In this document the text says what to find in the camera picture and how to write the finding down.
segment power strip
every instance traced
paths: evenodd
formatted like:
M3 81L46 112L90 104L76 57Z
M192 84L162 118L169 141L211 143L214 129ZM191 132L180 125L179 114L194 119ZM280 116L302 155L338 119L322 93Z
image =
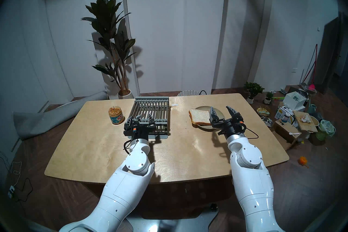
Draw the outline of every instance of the power strip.
M14 193L14 191L15 191L15 187L11 185L10 190L7 193L10 199L12 198L12 194Z

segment toast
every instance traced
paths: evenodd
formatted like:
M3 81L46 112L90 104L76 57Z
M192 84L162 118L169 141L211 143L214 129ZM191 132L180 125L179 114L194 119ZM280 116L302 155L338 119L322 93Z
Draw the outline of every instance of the toast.
M191 122L196 125L211 125L209 121L209 111L190 109L189 110Z

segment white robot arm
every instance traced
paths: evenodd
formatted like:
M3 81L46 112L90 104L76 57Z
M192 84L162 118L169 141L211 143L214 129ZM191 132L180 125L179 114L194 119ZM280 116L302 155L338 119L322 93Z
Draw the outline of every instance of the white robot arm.
M133 137L129 155L105 184L93 212L81 221L65 225L60 232L115 232L118 229L122 220L138 205L155 171L155 163L150 164L147 157L150 147L146 139L153 128L156 127L151 118L148 125L142 126L138 121L127 120L124 133Z
M246 126L239 112L226 107L231 119L219 119L213 107L210 122L224 134L231 151L230 164L234 191L241 205L248 232L283 232L274 217L273 183L260 150L249 143Z

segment grill bar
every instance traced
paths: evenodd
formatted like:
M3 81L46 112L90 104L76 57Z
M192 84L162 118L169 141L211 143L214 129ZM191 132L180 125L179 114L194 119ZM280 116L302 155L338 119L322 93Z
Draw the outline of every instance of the grill bar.
M168 109L169 97L137 97L129 116L133 118L140 115L139 123L148 123L149 115L153 117L156 123L156 131L149 135L150 139L160 136L160 138L168 137Z

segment wooden table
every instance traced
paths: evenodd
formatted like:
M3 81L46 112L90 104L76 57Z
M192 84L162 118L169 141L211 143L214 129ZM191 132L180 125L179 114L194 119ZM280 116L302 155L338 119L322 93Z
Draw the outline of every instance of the wooden table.
M122 108L127 118L134 99L86 102L64 134L46 167L45 175L86 183L106 183L127 156L124 124L113 125L111 106ZM169 137L150 140L150 162L155 162L151 182L207 179L231 174L226 139L191 123L189 109L214 106L229 118L226 106L239 111L245 124L259 135L251 139L262 152L266 166L289 160L272 132L240 94L169 97ZM254 134L246 130L246 137Z

